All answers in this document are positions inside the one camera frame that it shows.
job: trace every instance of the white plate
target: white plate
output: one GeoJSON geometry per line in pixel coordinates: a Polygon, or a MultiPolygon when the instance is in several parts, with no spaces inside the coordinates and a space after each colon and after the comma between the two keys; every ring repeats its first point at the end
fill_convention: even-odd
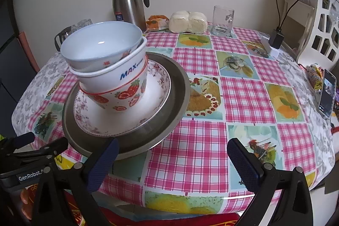
{"type": "Polygon", "coordinates": [[[151,120],[165,104],[170,91],[171,79],[167,70],[149,60],[146,91],[133,108],[123,112],[104,109],[80,90],[74,101],[74,118],[88,134],[101,137],[124,135],[151,120]]]}

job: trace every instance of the white bowl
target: white bowl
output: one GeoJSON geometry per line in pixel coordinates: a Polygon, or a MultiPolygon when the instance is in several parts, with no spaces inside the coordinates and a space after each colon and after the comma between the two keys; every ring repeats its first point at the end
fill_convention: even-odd
{"type": "Polygon", "coordinates": [[[77,76],[81,87],[87,93],[104,93],[128,83],[138,75],[145,65],[147,39],[127,57],[96,72],[77,72],[71,67],[70,72],[77,76]]]}
{"type": "Polygon", "coordinates": [[[60,52],[78,72],[95,72],[120,61],[134,51],[142,38],[141,29],[128,22],[100,22],[71,34],[60,52]]]}
{"type": "Polygon", "coordinates": [[[140,73],[127,84],[104,93],[87,93],[81,83],[80,89],[103,108],[119,112],[125,111],[134,106],[143,97],[146,90],[148,58],[147,55],[145,57],[146,63],[140,73]]]}

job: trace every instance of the thermos label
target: thermos label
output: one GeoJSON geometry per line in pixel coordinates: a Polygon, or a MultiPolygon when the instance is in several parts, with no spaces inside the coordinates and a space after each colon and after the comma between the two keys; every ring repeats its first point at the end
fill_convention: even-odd
{"type": "Polygon", "coordinates": [[[115,18],[117,21],[123,21],[124,18],[122,17],[122,13],[121,12],[116,12],[115,13],[115,18]]]}

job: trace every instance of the metal tray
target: metal tray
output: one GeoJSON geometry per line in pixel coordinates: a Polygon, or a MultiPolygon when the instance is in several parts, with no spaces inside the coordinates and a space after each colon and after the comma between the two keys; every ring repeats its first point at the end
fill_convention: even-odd
{"type": "MultiPolygon", "coordinates": [[[[168,71],[172,82],[171,92],[159,113],[145,126],[117,137],[120,150],[116,160],[135,156],[159,144],[182,119],[189,104],[190,85],[184,69],[164,55],[150,52],[147,55],[150,60],[160,63],[168,71]]],[[[73,115],[73,103],[78,91],[79,82],[72,87],[64,104],[62,127],[71,146],[89,157],[107,138],[91,136],[78,127],[73,115]]]]}

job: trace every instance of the tablecloth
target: tablecloth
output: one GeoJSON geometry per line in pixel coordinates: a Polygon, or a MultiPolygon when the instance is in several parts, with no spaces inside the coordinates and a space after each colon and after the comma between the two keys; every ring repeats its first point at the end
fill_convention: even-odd
{"type": "MultiPolygon", "coordinates": [[[[165,211],[244,210],[253,194],[227,156],[227,141],[232,137],[257,156],[265,151],[262,161],[278,169],[303,167],[310,188],[331,171],[335,160],[330,123],[316,111],[314,90],[293,58],[282,48],[276,60],[270,57],[255,30],[233,28],[231,38],[214,36],[209,30],[145,34],[148,51],[172,57],[187,72],[188,110],[162,143],[116,161],[101,192],[165,211]]],[[[16,133],[33,131],[36,149],[64,136],[63,103],[75,82],[56,53],[13,113],[16,133]]],[[[56,159],[63,168],[85,160],[71,146],[56,159]]]]}

